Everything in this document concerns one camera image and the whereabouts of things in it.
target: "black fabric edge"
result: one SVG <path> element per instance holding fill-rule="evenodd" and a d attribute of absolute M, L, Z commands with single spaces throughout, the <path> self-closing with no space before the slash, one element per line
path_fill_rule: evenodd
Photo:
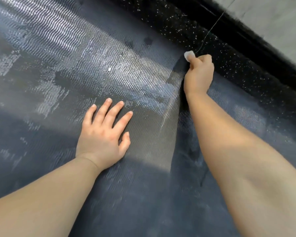
<path fill-rule="evenodd" d="M 167 1 L 181 9 L 189 19 L 197 21 L 208 30 L 224 12 L 213 0 Z M 296 91 L 296 65 L 240 21 L 224 13 L 211 32 L 281 83 Z"/>

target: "person's left hand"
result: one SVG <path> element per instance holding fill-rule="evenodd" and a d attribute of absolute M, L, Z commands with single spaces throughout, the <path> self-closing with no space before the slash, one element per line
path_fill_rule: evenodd
<path fill-rule="evenodd" d="M 87 111 L 76 150 L 76 158 L 89 159 L 100 171 L 122 159 L 130 145 L 129 132 L 124 133 L 119 145 L 118 139 L 132 118 L 133 112 L 128 112 L 113 127 L 116 115 L 123 108 L 124 103 L 120 101 L 108 112 L 111 103 L 112 100 L 108 98 L 93 122 L 92 117 L 97 106 L 92 105 Z"/>

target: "light gray surface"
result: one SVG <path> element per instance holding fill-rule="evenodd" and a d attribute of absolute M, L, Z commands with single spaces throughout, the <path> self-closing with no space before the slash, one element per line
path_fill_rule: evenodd
<path fill-rule="evenodd" d="M 233 0 L 214 0 L 227 8 Z M 296 0 L 235 0 L 232 17 L 296 64 Z"/>

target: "white cloth piece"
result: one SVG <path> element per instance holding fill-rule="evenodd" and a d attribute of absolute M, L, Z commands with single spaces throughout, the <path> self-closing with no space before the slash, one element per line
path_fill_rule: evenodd
<path fill-rule="evenodd" d="M 185 57 L 185 59 L 187 60 L 187 62 L 189 62 L 188 59 L 187 59 L 187 57 L 188 57 L 189 55 L 192 55 L 193 57 L 195 57 L 195 54 L 194 54 L 193 51 L 186 51 L 186 52 L 184 53 L 184 57 Z"/>

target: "forearm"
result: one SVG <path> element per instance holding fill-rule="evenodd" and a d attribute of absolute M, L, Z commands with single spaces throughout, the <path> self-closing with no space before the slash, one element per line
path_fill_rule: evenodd
<path fill-rule="evenodd" d="M 0 199 L 0 236 L 68 236 L 100 171 L 74 159 Z"/>
<path fill-rule="evenodd" d="M 208 95 L 187 99 L 204 159 L 241 233 L 296 236 L 296 169 Z"/>

